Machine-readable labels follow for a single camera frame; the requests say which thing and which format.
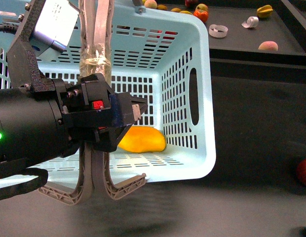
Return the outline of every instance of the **toy fruit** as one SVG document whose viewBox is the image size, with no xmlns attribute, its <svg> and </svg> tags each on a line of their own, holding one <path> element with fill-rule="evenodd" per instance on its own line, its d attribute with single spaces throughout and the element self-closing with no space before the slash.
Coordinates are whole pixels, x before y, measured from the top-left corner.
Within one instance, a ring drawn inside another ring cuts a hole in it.
<svg viewBox="0 0 306 237">
<path fill-rule="evenodd" d="M 203 10 L 196 10 L 194 11 L 193 15 L 199 18 L 203 23 L 206 23 L 209 17 L 208 12 Z"/>
<path fill-rule="evenodd" d="M 259 18 L 268 18 L 271 16 L 273 9 L 271 5 L 265 5 L 257 9 L 257 16 Z"/>
<path fill-rule="evenodd" d="M 274 41 L 265 41 L 262 42 L 258 47 L 259 50 L 270 50 L 270 51 L 278 51 L 278 45 Z"/>
<path fill-rule="evenodd" d="M 298 164 L 296 174 L 297 178 L 306 186 L 306 159 Z"/>
<path fill-rule="evenodd" d="M 155 0 L 146 0 L 144 6 L 151 9 L 157 9 L 157 3 Z"/>
<path fill-rule="evenodd" d="M 181 12 L 182 10 L 180 8 L 176 7 L 176 8 L 173 8 L 171 11 L 172 12 Z"/>
<path fill-rule="evenodd" d="M 167 6 L 160 4 L 160 5 L 157 5 L 157 9 L 167 11 Z"/>
<path fill-rule="evenodd" d="M 180 11 L 179 13 L 193 15 L 190 11 Z"/>
<path fill-rule="evenodd" d="M 192 7 L 196 4 L 198 4 L 198 0 L 185 0 L 185 6 L 186 7 Z"/>
<path fill-rule="evenodd" d="M 203 10 L 203 11 L 208 11 L 208 6 L 206 4 L 198 4 L 198 6 L 196 6 L 195 10 Z"/>
<path fill-rule="evenodd" d="M 118 146 L 133 153 L 161 152 L 166 142 L 163 134 L 153 127 L 132 126 Z"/>
</svg>

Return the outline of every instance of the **tape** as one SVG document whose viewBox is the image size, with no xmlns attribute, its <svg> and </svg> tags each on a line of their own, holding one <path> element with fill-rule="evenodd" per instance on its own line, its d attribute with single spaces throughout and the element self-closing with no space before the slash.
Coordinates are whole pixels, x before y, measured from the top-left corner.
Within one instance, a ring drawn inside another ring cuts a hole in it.
<svg viewBox="0 0 306 237">
<path fill-rule="evenodd" d="M 210 25 L 209 26 L 209 35 L 215 38 L 224 38 L 228 34 L 228 28 L 226 26 L 220 25 Z"/>
<path fill-rule="evenodd" d="M 259 22 L 258 17 L 256 17 L 256 16 L 251 16 L 251 17 L 249 17 L 249 18 L 247 19 L 247 21 L 244 21 L 244 22 L 242 23 L 242 26 L 243 26 L 244 28 L 255 28 L 255 27 L 257 27 L 258 22 Z"/>
</svg>

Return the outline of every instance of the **mango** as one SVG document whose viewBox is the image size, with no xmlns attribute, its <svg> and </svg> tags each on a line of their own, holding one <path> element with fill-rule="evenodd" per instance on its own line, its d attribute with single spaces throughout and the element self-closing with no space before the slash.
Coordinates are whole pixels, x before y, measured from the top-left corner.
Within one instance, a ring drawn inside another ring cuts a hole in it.
<svg viewBox="0 0 306 237">
<path fill-rule="evenodd" d="M 133 153 L 162 152 L 166 141 L 163 134 L 153 127 L 132 126 L 118 147 Z"/>
<path fill-rule="evenodd" d="M 182 10 L 180 8 L 176 7 L 176 8 L 173 8 L 171 11 L 172 12 L 181 12 Z"/>
<path fill-rule="evenodd" d="M 278 51 L 278 45 L 274 41 L 265 41 L 262 42 L 258 47 L 259 50 L 270 50 L 270 51 Z"/>
<path fill-rule="evenodd" d="M 157 3 L 155 0 L 146 0 L 144 6 L 146 8 L 157 9 Z"/>
<path fill-rule="evenodd" d="M 160 4 L 160 5 L 157 5 L 157 9 L 167 11 L 167 6 Z"/>
<path fill-rule="evenodd" d="M 180 11 L 179 13 L 193 15 L 190 11 Z"/>
</svg>

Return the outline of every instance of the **red button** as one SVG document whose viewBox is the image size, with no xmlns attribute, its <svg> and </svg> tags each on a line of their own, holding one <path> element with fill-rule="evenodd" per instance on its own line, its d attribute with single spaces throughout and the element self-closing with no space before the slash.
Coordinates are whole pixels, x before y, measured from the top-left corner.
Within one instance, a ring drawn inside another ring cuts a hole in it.
<svg viewBox="0 0 306 237">
<path fill-rule="evenodd" d="M 104 108 L 103 101 L 102 100 L 93 101 L 93 108 L 95 110 L 103 109 Z"/>
</svg>

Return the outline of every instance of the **yellow fruit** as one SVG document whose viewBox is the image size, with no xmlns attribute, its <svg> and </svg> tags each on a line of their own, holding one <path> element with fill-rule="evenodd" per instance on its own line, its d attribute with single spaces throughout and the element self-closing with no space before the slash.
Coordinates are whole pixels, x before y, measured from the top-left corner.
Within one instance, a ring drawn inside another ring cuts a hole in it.
<svg viewBox="0 0 306 237">
<path fill-rule="evenodd" d="M 179 13 L 188 14 L 188 15 L 193 15 L 190 11 L 180 11 Z"/>
<path fill-rule="evenodd" d="M 173 8 L 171 11 L 172 12 L 181 12 L 182 10 L 180 8 L 176 7 L 176 8 Z"/>
<path fill-rule="evenodd" d="M 203 10 L 203 11 L 208 11 L 208 6 L 206 4 L 198 4 L 198 6 L 196 6 L 195 11 L 196 10 Z"/>
<path fill-rule="evenodd" d="M 273 9 L 271 5 L 265 5 L 257 9 L 257 16 L 259 18 L 268 18 L 271 16 Z"/>
<path fill-rule="evenodd" d="M 167 11 L 167 6 L 160 4 L 160 5 L 157 5 L 157 9 Z"/>
<path fill-rule="evenodd" d="M 166 142 L 163 134 L 153 127 L 132 126 L 118 146 L 133 153 L 161 152 Z"/>
<path fill-rule="evenodd" d="M 155 0 L 146 0 L 144 6 L 147 8 L 156 9 L 157 3 L 155 2 Z"/>
</svg>

